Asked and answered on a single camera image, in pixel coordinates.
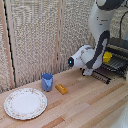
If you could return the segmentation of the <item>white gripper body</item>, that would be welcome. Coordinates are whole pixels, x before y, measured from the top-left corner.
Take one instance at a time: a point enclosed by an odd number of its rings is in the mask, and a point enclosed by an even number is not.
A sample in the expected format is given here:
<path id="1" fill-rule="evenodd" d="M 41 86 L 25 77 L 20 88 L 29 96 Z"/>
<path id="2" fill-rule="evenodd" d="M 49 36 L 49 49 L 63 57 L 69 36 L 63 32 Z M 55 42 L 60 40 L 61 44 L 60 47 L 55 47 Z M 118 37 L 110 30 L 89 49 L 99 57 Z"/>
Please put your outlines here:
<path id="1" fill-rule="evenodd" d="M 82 75 L 83 75 L 83 76 L 91 76 L 92 73 L 93 73 L 93 69 L 84 68 L 84 69 L 82 70 Z"/>

